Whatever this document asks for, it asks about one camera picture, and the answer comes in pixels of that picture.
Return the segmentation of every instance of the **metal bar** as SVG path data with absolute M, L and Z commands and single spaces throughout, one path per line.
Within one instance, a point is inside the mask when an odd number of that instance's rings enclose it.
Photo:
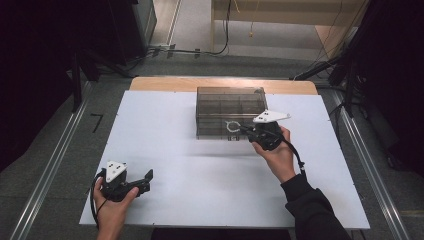
M 180 13 L 180 8 L 181 8 L 181 0 L 178 0 L 177 7 L 175 8 L 174 16 L 172 18 L 172 23 L 171 23 L 171 28 L 168 34 L 168 39 L 166 41 L 166 44 L 168 45 L 171 44 L 172 37 L 174 36 L 175 24 L 177 23 L 178 15 Z
M 339 92 L 333 92 L 333 98 L 337 105 L 340 104 L 343 99 Z M 386 188 L 386 185 L 384 184 L 384 181 L 381 178 L 377 167 L 374 165 L 374 160 L 372 159 L 366 143 L 364 142 L 358 127 L 356 126 L 355 119 L 350 118 L 346 111 L 342 112 L 342 118 L 356 148 L 356 151 L 358 152 L 359 159 L 361 160 L 362 166 L 364 167 L 365 173 L 367 174 L 374 194 L 377 197 L 381 210 L 384 214 L 384 217 L 386 218 L 387 224 L 392 231 L 393 237 L 398 240 L 411 239 Z
M 26 239 L 28 236 L 34 219 L 41 208 L 44 198 L 46 197 L 50 185 L 60 166 L 60 163 L 62 162 L 63 156 L 65 155 L 66 149 L 69 146 L 73 134 L 75 133 L 75 129 L 81 120 L 92 89 L 92 83 L 87 81 L 83 90 L 84 100 L 78 110 L 75 113 L 72 113 L 71 117 L 69 118 L 65 130 L 63 131 L 62 136 L 60 137 L 59 142 L 57 143 L 56 148 L 54 149 L 53 154 L 50 157 L 46 168 L 44 169 L 43 174 L 41 175 L 35 189 L 25 204 L 25 207 L 21 213 L 21 217 L 19 218 L 19 221 L 13 230 L 12 236 L 10 237 L 11 240 L 22 240 Z

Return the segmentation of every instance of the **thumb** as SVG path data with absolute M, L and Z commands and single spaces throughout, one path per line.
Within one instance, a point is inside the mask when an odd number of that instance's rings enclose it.
M 138 187 L 133 187 L 125 196 L 125 198 L 122 200 L 122 203 L 125 206 L 129 206 L 131 204 L 131 202 L 134 200 L 135 197 L 137 197 L 137 193 L 138 193 L 139 189 Z
M 257 154 L 261 155 L 264 152 L 261 145 L 259 145 L 257 142 L 252 142 L 252 146 L 255 149 Z

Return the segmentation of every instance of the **transparent box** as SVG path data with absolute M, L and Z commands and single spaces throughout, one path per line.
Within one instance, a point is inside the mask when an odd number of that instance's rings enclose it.
M 244 139 L 238 126 L 253 126 L 253 118 L 267 108 L 262 87 L 198 87 L 197 138 Z

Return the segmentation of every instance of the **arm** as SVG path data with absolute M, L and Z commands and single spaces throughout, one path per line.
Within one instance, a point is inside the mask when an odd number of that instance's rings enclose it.
M 124 226 L 127 209 L 137 196 L 139 189 L 137 187 L 131 189 L 121 202 L 112 202 L 106 200 L 100 191 L 102 181 L 103 178 L 99 178 L 94 188 L 94 201 L 96 202 L 97 218 L 99 220 L 97 239 L 118 239 Z
M 290 141 L 290 131 L 284 127 L 281 131 Z M 281 182 L 288 201 L 286 208 L 295 218 L 297 239 L 350 239 L 324 194 L 313 189 L 302 175 L 295 174 L 293 153 L 287 144 L 283 142 L 273 151 L 264 151 L 257 143 L 252 145 Z

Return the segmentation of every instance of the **person's left hand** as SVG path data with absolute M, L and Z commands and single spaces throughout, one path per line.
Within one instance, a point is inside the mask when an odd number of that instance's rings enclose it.
M 97 209 L 106 201 L 106 198 L 103 197 L 100 191 L 102 182 L 103 178 L 99 178 L 94 187 L 93 197 Z M 101 209 L 97 210 L 97 219 L 99 220 L 99 234 L 97 235 L 97 239 L 119 238 L 119 234 L 124 226 L 127 209 L 137 196 L 138 191 L 139 189 L 134 187 L 121 202 L 107 200 Z

